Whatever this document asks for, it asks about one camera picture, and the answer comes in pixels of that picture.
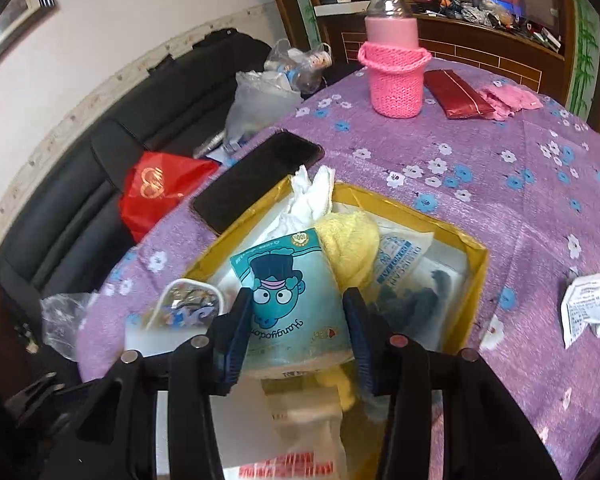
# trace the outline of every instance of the smartphone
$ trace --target smartphone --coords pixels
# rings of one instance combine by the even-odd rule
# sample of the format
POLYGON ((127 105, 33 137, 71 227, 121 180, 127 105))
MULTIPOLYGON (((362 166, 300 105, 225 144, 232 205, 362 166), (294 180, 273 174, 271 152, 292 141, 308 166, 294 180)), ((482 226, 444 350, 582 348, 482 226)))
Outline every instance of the smartphone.
POLYGON ((189 208, 216 234, 222 234, 280 180, 294 174, 302 164, 308 169, 323 157, 319 144, 282 130, 194 197, 189 208))

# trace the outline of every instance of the cartoon eye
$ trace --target cartoon eye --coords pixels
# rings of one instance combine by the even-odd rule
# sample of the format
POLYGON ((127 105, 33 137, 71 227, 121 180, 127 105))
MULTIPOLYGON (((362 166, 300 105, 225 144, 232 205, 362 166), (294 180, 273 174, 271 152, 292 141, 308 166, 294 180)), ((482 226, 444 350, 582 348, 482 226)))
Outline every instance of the cartoon eye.
POLYGON ((264 288, 258 288, 257 290, 254 290, 253 301, 255 301, 257 304, 267 303, 267 301, 269 301, 269 291, 265 290, 264 288))
POLYGON ((280 290, 279 293, 276 294, 276 300, 278 303, 285 304, 291 300, 291 291, 290 290, 280 290))

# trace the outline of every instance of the red wallet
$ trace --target red wallet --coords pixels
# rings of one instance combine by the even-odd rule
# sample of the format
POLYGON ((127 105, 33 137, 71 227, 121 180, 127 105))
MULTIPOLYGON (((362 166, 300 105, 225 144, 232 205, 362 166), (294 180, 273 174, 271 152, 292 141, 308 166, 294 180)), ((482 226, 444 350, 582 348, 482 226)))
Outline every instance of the red wallet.
POLYGON ((447 119, 484 117, 495 110, 453 70, 428 70, 424 84, 445 111, 447 119))

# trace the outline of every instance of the cartoon character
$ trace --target cartoon character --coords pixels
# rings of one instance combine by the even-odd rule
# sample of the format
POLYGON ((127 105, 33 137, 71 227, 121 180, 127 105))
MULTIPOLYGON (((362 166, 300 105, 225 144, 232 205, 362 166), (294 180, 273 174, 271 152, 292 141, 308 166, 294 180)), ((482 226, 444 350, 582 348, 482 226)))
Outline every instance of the cartoon character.
POLYGON ((278 249, 250 258, 254 320, 260 328, 275 326, 294 309, 298 296, 304 292, 302 272, 293 270, 292 252, 278 249))

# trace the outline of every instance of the sofa backrest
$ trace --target sofa backrest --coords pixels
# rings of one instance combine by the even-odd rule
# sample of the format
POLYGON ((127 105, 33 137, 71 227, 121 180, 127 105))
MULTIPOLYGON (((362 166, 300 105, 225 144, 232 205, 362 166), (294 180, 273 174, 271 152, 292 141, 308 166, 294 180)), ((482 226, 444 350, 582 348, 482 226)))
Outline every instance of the sofa backrest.
POLYGON ((150 70, 62 156, 0 246, 0 285, 35 333, 41 298, 98 289, 133 246, 118 201, 142 152, 191 156, 223 129, 235 73, 263 70, 269 51, 235 29, 209 34, 150 70))

